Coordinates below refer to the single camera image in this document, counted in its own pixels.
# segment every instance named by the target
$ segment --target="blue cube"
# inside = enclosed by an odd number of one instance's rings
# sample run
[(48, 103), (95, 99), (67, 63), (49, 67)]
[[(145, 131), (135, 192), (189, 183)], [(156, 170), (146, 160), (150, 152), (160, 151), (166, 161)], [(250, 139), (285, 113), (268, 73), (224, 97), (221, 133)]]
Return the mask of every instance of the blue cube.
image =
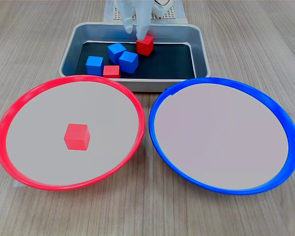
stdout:
[(88, 75), (103, 76), (104, 58), (89, 56), (86, 62), (86, 71)]
[(126, 51), (126, 48), (122, 46), (121, 43), (115, 43), (108, 46), (108, 56), (113, 64), (119, 64), (119, 58)]
[(125, 51), (119, 58), (120, 70), (133, 74), (138, 67), (138, 55)]

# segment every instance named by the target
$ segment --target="cube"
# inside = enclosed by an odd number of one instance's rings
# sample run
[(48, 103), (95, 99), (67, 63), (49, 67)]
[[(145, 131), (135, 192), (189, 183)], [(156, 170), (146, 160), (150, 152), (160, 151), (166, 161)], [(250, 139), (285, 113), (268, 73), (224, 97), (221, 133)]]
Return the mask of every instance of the cube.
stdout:
[(105, 78), (120, 78), (120, 67), (119, 65), (105, 65), (104, 66), (104, 77)]
[(126, 48), (123, 47), (121, 43), (115, 43), (108, 46), (108, 56), (110, 61), (112, 61), (113, 64), (118, 65), (119, 58), (124, 51), (126, 51)]
[(86, 62), (86, 71), (88, 75), (103, 76), (104, 58), (89, 56)]
[(133, 74), (138, 67), (138, 55), (125, 51), (119, 58), (120, 70)]
[(69, 150), (86, 151), (90, 134), (86, 124), (69, 124), (64, 135), (64, 142)]
[(136, 52), (138, 54), (149, 56), (154, 49), (154, 37), (146, 36), (143, 41), (136, 41)]

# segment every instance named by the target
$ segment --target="red plate rim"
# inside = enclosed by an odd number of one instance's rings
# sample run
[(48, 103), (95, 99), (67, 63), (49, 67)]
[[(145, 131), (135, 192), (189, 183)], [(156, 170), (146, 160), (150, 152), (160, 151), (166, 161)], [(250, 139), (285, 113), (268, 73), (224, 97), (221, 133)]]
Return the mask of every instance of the red plate rim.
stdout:
[[(76, 184), (70, 184), (70, 185), (49, 185), (49, 184), (44, 184), (44, 183), (40, 183), (32, 179), (29, 179), (14, 167), (7, 153), (6, 138), (7, 138), (7, 133), (11, 125), (11, 122), (13, 118), (15, 117), (15, 115), (19, 112), (19, 110), (27, 102), (29, 102), (31, 99), (33, 99), (37, 95), (49, 89), (52, 89), (54, 87), (68, 84), (68, 83), (74, 83), (74, 82), (97, 82), (97, 83), (105, 84), (119, 90), (124, 95), (126, 95), (134, 104), (138, 114), (138, 132), (137, 132), (135, 142), (130, 152), (126, 156), (126, 158), (123, 159), (123, 161), (119, 165), (114, 167), (112, 170), (106, 172), (105, 174), (99, 177), (96, 177), (94, 179), (91, 179), (82, 183), (76, 183)], [(3, 168), (13, 178), (30, 187), (43, 189), (43, 190), (73, 190), (73, 189), (83, 188), (107, 178), (108, 176), (118, 171), (121, 167), (123, 167), (136, 153), (138, 147), (142, 143), (144, 134), (145, 134), (145, 115), (144, 115), (143, 107), (141, 103), (139, 102), (138, 98), (128, 88), (126, 88), (125, 86), (123, 86), (122, 84), (118, 82), (115, 82), (103, 77), (99, 77), (99, 76), (91, 76), (91, 75), (67, 76), (67, 77), (48, 81), (46, 83), (43, 83), (31, 89), (30, 91), (25, 93), (23, 96), (21, 96), (16, 102), (14, 102), (12, 106), (5, 112), (4, 116), (2, 117), (0, 121), (0, 163), (2, 164)]]

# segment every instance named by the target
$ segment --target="silver tray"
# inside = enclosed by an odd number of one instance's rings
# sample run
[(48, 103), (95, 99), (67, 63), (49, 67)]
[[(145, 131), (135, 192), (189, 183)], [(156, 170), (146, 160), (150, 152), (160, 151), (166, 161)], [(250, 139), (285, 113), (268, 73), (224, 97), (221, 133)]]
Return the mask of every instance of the silver tray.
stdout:
[[(194, 77), (209, 77), (210, 69), (207, 62), (201, 30), (193, 25), (156, 25), (149, 28), (149, 35), (155, 38), (154, 44), (184, 44), (190, 51), (190, 65)], [(60, 77), (79, 74), (77, 67), (83, 45), (85, 43), (136, 43), (136, 27), (127, 34), (122, 24), (85, 22), (74, 27), (69, 45), (67, 46), (60, 68)], [(175, 78), (126, 78), (112, 79), (120, 82), (135, 92), (162, 92), (175, 83), (186, 79)]]

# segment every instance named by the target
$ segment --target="wooden block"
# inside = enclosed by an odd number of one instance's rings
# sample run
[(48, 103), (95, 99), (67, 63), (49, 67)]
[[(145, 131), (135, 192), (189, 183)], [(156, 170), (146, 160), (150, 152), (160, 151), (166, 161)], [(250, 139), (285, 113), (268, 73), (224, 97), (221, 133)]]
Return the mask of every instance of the wooden block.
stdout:
[(146, 36), (143, 41), (136, 41), (136, 52), (138, 54), (149, 56), (154, 49), (154, 37)]

